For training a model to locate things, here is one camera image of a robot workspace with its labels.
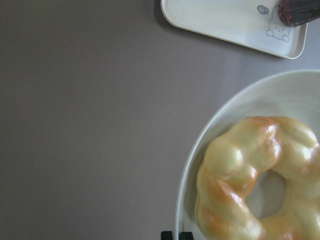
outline twisted donut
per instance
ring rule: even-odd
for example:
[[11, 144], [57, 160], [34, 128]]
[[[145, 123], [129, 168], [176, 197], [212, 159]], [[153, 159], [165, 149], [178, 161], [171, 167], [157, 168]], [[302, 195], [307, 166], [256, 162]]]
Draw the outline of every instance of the twisted donut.
[[[288, 117], [248, 117], [208, 146], [196, 179], [195, 214], [213, 240], [319, 240], [320, 152], [305, 124]], [[245, 199], [259, 174], [286, 180], [280, 210], [257, 219]]]

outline speech bubble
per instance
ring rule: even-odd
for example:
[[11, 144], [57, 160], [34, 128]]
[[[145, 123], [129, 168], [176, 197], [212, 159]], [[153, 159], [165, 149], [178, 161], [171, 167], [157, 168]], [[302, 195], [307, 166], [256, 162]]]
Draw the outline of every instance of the speech bubble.
[[266, 6], [259, 5], [259, 6], [256, 7], [256, 9], [262, 15], [268, 15], [269, 14], [269, 9]]

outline red glass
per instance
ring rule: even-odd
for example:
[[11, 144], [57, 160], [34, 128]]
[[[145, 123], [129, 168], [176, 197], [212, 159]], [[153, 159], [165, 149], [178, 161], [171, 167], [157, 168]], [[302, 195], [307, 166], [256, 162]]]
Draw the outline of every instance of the red glass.
[[290, 27], [306, 24], [320, 18], [320, 0], [282, 0], [279, 16]]

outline gray table surface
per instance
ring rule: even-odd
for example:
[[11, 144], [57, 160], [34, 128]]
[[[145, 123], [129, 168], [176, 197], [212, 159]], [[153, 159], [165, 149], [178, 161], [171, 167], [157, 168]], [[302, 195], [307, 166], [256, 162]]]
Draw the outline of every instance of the gray table surface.
[[178, 29], [160, 0], [0, 2], [0, 239], [159, 240], [213, 114], [320, 69], [320, 20], [283, 59]]

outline bear illustration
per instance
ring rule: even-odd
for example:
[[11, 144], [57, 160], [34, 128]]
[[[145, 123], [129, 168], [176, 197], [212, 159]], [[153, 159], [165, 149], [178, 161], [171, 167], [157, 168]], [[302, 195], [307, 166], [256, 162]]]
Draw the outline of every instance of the bear illustration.
[[281, 22], [278, 9], [278, 5], [273, 8], [272, 18], [269, 22], [269, 29], [265, 32], [265, 34], [269, 37], [274, 37], [276, 39], [289, 42], [290, 27]]

